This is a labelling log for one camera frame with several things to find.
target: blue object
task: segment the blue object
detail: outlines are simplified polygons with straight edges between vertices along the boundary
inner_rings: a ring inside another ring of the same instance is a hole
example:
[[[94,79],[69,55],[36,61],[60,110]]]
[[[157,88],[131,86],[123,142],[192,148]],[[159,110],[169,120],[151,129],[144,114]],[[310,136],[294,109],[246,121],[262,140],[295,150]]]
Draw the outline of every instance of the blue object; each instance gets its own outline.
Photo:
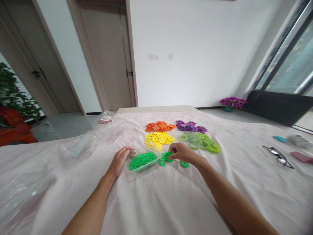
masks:
[[[226,112],[232,112],[233,109],[232,109],[232,108],[227,108],[227,107],[225,107],[224,110],[225,110]]]
[[[279,140],[280,142],[283,142],[283,143],[287,143],[289,142],[289,140],[287,139],[284,139],[283,137],[280,137],[280,136],[273,136],[273,138]]]

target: floor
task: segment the floor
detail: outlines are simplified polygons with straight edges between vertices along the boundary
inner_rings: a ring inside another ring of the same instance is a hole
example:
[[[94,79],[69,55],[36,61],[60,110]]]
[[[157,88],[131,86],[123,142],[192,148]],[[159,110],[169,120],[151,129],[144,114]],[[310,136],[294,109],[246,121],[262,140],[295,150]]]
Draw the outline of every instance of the floor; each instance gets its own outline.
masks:
[[[308,111],[296,125],[313,131],[313,111]]]
[[[234,110],[232,113],[227,113],[223,109],[207,109],[201,111],[228,120],[253,123],[267,123],[287,131],[301,133],[304,137],[306,137],[306,135],[309,135],[299,130],[286,127],[277,122],[267,120],[265,118],[258,117],[250,113],[246,113],[241,110]],[[42,120],[41,125],[33,124],[32,132],[36,139],[38,139],[40,142],[75,137],[84,134],[88,130],[91,130],[93,124],[97,121],[98,117],[99,115],[83,116],[81,113],[58,114]]]
[[[99,115],[84,116],[82,113],[61,113],[32,125],[32,133],[40,142],[66,139],[93,129]]]

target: bed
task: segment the bed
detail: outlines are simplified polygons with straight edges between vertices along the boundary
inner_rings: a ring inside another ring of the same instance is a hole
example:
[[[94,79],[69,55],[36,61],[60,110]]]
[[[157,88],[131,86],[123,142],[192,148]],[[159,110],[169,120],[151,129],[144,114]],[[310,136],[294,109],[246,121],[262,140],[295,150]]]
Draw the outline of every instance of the bed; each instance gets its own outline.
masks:
[[[2,183],[42,169],[46,164],[55,178],[40,205],[31,234],[61,234],[107,171],[116,151],[125,145],[142,145],[147,134],[145,125],[158,120],[171,124],[176,120],[194,121],[206,127],[206,134],[220,146],[221,152],[210,154],[199,150],[199,153],[280,234],[312,232],[313,165],[298,161],[289,154],[297,151],[296,148],[272,138],[287,136],[289,132],[267,124],[229,121],[191,108],[183,112],[168,110],[144,113],[120,110],[119,116],[127,120],[122,133],[116,139],[100,142],[88,159],[71,170],[64,170],[58,159],[57,148],[66,140],[0,148],[2,157],[21,162],[19,167],[1,175]],[[283,167],[274,156],[265,154],[260,150],[262,145],[280,150],[295,169]],[[232,233],[200,173],[193,166],[181,167],[177,160],[131,181],[123,169],[112,188],[101,232]]]

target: eyeglasses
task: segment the eyeglasses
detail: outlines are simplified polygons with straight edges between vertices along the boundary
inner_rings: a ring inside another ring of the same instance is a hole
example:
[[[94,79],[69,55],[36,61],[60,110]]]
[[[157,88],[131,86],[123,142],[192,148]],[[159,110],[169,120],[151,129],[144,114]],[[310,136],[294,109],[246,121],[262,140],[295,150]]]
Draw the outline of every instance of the eyeglasses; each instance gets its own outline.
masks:
[[[279,161],[283,166],[287,166],[291,169],[294,169],[294,167],[290,164],[290,162],[288,162],[287,158],[281,153],[279,152],[277,149],[275,149],[274,147],[266,147],[263,146],[265,148],[267,148],[269,150],[269,152],[275,156],[277,156],[277,161]]]

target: door handle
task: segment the door handle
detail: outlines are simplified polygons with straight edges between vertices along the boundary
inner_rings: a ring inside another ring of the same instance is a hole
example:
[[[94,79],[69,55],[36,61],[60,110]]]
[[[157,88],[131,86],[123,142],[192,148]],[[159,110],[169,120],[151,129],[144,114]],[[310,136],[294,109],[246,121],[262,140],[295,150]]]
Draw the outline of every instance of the door handle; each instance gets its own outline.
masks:
[[[131,72],[128,72],[128,70],[127,70],[127,68],[126,68],[126,76],[127,76],[127,78],[128,78],[128,74],[130,74],[131,77],[133,77],[133,72],[132,72],[132,71],[131,71]]]

